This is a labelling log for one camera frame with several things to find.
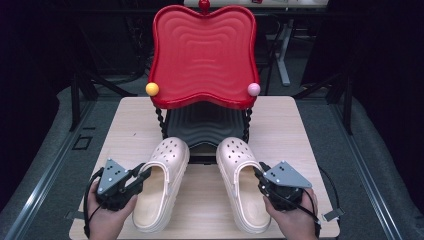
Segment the wooden table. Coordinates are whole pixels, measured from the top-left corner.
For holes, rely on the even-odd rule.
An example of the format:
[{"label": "wooden table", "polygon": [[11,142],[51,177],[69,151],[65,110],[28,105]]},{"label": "wooden table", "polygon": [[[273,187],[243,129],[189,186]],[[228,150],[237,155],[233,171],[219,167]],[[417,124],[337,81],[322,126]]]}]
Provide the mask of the wooden table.
[{"label": "wooden table", "polygon": [[[132,169],[147,161],[161,141],[159,122],[150,98],[124,98],[93,173],[105,165],[108,157]],[[332,207],[296,103],[291,97],[258,97],[253,107],[249,146],[259,161],[274,166],[286,160],[312,183],[318,197],[318,217],[322,221],[320,236],[336,237],[339,234],[337,222],[325,222],[321,217],[322,213],[331,211]],[[83,220],[75,219],[69,236],[72,239],[84,239],[83,226]],[[260,239],[282,236],[274,220],[264,233],[241,232],[234,223],[230,201],[217,165],[189,164],[168,226],[158,233],[141,233],[133,225],[130,216],[119,238]]]}]

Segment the gray carpet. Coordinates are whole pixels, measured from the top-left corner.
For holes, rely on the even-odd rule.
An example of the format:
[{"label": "gray carpet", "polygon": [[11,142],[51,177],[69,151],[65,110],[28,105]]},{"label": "gray carpet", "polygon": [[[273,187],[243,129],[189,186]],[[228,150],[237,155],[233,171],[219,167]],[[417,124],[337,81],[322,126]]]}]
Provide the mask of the gray carpet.
[{"label": "gray carpet", "polygon": [[[278,71],[274,71],[270,95],[293,95],[300,88],[300,79],[306,63],[310,43],[292,41],[286,65],[292,81],[291,87],[283,87]],[[143,92],[145,78],[127,83],[121,87],[132,92]],[[65,216],[69,211],[78,209],[86,180],[90,177],[98,154],[106,137],[108,128],[119,104],[119,97],[110,90],[98,86],[101,94],[99,101],[92,106],[91,113],[82,122],[75,138],[75,145],[83,150],[66,151],[63,165],[55,182],[48,189],[36,215],[29,220],[27,229],[22,230],[24,239],[68,239],[72,221]],[[346,140],[344,130],[339,126],[338,116],[334,114],[337,106],[323,101],[325,89],[313,94],[306,100],[298,100],[298,108],[311,142],[318,164],[334,181],[341,207],[346,214],[341,217],[339,239],[387,239],[375,208],[360,179],[355,156]],[[61,108],[56,120],[34,159],[28,174],[15,192],[9,204],[0,214],[0,238],[6,238],[15,220],[21,214],[37,183],[46,169],[55,161],[61,146],[66,143],[70,127],[69,89],[58,95]],[[384,142],[379,137],[361,105],[354,101],[352,113],[354,139],[366,162],[381,195],[392,213],[394,222],[403,239],[424,239],[424,218],[416,210],[405,192],[405,187],[393,166],[392,159]],[[77,142],[73,139],[71,147]],[[336,206],[335,192],[329,180],[322,174],[333,206]]]}]

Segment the black wire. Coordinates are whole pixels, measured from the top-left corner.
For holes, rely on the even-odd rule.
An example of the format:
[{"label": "black wire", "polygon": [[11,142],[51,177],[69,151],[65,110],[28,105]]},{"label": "black wire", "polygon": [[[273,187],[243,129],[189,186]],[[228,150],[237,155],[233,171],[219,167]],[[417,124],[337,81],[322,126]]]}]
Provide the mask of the black wire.
[{"label": "black wire", "polygon": [[90,193],[90,188],[91,185],[93,185],[94,180],[96,180],[96,178],[98,178],[99,176],[102,176],[103,174],[103,167],[99,169],[99,171],[97,171],[90,179],[90,181],[88,182],[87,187],[85,188],[85,193],[84,193],[84,233],[85,235],[90,238],[90,220],[91,217],[93,216],[94,212],[96,212],[98,209],[96,209],[96,211],[93,212],[93,214],[88,217],[88,204],[87,204],[87,199],[88,199],[88,194]]},{"label": "black wire", "polygon": [[336,185],[334,184],[330,175],[324,169],[322,169],[320,166],[318,166],[318,168],[322,173],[324,173],[324,175],[327,177],[328,181],[330,182],[331,186],[333,187],[334,196],[336,197],[336,206],[337,206],[337,208],[340,208],[339,195],[337,193]]},{"label": "black wire", "polygon": [[91,219],[93,218],[94,214],[102,207],[103,203],[100,204],[96,210],[94,210],[94,212],[91,214],[90,218],[88,219],[88,222],[90,223]]},{"label": "black wire", "polygon": [[315,212],[315,204],[314,204],[314,200],[312,199],[312,197],[311,197],[311,194],[309,194],[307,191],[305,191],[305,190],[303,190],[305,193],[306,193],[306,195],[308,195],[308,197],[309,197],[309,200],[311,201],[311,203],[312,203],[312,213],[314,214],[314,215],[317,215],[317,213]]}]

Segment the dark background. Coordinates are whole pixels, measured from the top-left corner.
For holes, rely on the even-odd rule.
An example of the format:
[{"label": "dark background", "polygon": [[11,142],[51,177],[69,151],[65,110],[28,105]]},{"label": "dark background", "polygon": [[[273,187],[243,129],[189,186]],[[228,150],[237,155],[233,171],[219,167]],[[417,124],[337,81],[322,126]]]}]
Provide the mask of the dark background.
[{"label": "dark background", "polygon": [[[137,8],[177,2],[181,1],[143,1]],[[94,3],[74,1],[72,6],[99,7]],[[107,1],[103,7],[121,5]],[[75,74],[69,55],[85,67],[107,74],[142,71],[140,56],[144,55],[137,52],[122,18],[81,18],[81,29],[67,18],[46,13],[38,1],[3,1],[0,9],[0,153],[6,172],[0,174],[3,208],[52,124],[59,105],[56,94],[70,85]],[[320,22],[302,83],[323,81],[343,69],[352,56],[360,56],[352,74],[354,97],[364,105],[412,200],[424,212],[423,3],[332,0],[328,10],[365,13],[366,17]],[[143,20],[141,26],[149,29],[151,19]],[[111,50],[111,42],[120,43],[121,48]],[[362,51],[355,48],[360,44]],[[106,59],[99,58],[93,46]]]}]

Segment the pink ball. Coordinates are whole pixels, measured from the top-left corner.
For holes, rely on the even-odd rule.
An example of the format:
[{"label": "pink ball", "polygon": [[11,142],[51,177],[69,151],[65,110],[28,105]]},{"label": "pink ball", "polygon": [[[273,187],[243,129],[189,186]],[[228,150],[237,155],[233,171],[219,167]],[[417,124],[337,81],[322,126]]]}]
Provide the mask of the pink ball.
[{"label": "pink ball", "polygon": [[261,86],[259,86],[259,84],[257,83],[251,83],[247,87],[247,92],[249,93],[250,96],[256,97],[261,92]]}]

